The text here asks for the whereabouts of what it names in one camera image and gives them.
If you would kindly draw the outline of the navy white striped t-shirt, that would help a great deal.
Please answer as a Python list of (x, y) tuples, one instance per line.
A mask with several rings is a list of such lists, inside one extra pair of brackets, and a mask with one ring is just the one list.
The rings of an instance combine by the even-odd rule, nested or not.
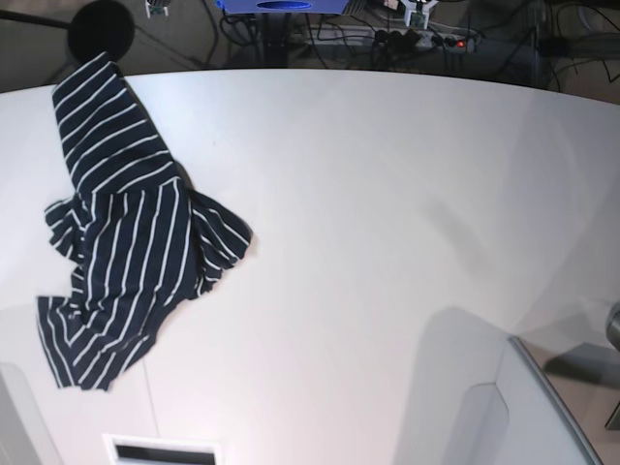
[(67, 296), (38, 300), (60, 388), (110, 388), (154, 346), (175, 307), (243, 259), (248, 225), (195, 191), (116, 65), (101, 53), (52, 92), (74, 192), (46, 209), (74, 264)]

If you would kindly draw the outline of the blue box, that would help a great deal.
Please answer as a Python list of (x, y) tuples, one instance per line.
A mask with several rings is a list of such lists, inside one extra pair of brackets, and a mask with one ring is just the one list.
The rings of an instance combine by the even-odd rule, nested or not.
[(348, 0), (221, 0), (218, 8), (227, 14), (308, 13), (342, 14)]

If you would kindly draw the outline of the black round stand base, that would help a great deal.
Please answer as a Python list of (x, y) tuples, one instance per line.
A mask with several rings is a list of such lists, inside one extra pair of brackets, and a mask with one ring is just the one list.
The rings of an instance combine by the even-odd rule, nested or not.
[(118, 62), (131, 48), (136, 25), (133, 15), (118, 1), (94, 1), (78, 10), (70, 22), (69, 52), (84, 64), (105, 52)]

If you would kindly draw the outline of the white power strip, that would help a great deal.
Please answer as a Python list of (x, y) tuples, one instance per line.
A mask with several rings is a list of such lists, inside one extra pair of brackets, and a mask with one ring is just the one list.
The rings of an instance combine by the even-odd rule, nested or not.
[(372, 29), (362, 26), (337, 25), (335, 23), (299, 26), (292, 33), (295, 44), (316, 46), (372, 47), (396, 39), (411, 39), (414, 47), (427, 50), (437, 47), (440, 51), (471, 53), (476, 50), (480, 39), (466, 30), (431, 31), (398, 27), (390, 30)]

